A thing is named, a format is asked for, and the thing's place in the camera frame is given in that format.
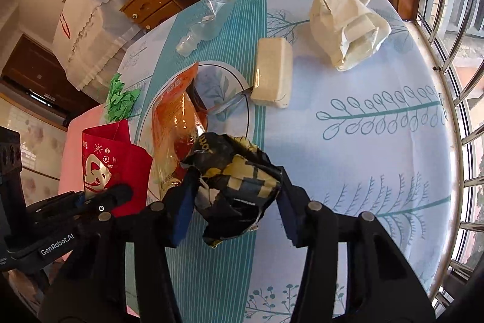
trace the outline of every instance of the brown door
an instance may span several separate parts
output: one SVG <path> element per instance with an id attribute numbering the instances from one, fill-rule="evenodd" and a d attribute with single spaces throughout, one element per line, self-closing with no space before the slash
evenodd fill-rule
<path id="1" fill-rule="evenodd" d="M 4 81 L 20 85 L 72 117 L 98 105 L 67 80 L 54 54 L 22 36 L 2 70 Z"/>

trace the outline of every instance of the orange plastic package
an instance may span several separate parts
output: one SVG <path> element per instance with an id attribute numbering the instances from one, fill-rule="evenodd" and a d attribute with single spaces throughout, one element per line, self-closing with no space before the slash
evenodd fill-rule
<path id="1" fill-rule="evenodd" d="M 156 99 L 152 113 L 154 161 L 160 197 L 181 183 L 186 170 L 180 167 L 205 128 L 186 93 L 198 71 L 198 63 L 180 73 Z"/>

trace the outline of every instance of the red paper bag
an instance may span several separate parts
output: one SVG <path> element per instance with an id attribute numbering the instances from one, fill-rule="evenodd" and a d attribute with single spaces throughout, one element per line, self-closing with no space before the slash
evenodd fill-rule
<path id="1" fill-rule="evenodd" d="M 127 120 L 85 129 L 82 162 L 86 192 L 101 192 L 120 183 L 131 187 L 132 199 L 113 209 L 114 216 L 136 214 L 146 207 L 152 157 L 131 144 Z"/>

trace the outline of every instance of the silver bolt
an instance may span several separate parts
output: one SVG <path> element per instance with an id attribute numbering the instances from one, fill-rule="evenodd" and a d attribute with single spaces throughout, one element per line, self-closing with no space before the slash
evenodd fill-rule
<path id="1" fill-rule="evenodd" d="M 100 213 L 99 216 L 98 216 L 98 219 L 101 222 L 107 222 L 109 219 L 111 219 L 111 213 L 109 213 L 108 211 Z"/>
<path id="2" fill-rule="evenodd" d="M 321 208 L 323 208 L 323 205 L 319 201 L 312 200 L 307 204 L 307 207 L 311 211 L 319 211 Z"/>
<path id="3" fill-rule="evenodd" d="M 151 203 L 150 206 L 149 206 L 149 209 L 151 209 L 152 211 L 155 211 L 155 212 L 163 211 L 164 208 L 165 208 L 165 205 L 161 201 L 155 201 L 155 202 Z"/>
<path id="4" fill-rule="evenodd" d="M 374 219 L 374 215 L 369 211 L 361 213 L 361 217 L 367 222 L 372 222 Z"/>

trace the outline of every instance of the green crumpled paper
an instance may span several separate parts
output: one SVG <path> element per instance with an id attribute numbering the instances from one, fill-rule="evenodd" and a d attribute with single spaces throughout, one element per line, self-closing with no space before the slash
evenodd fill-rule
<path id="1" fill-rule="evenodd" d="M 108 122 L 121 121 L 131 115 L 132 106 L 138 99 L 141 90 L 139 88 L 133 91 L 122 92 L 124 83 L 119 78 L 121 75 L 116 73 L 110 83 L 110 92 L 107 94 L 107 114 Z"/>

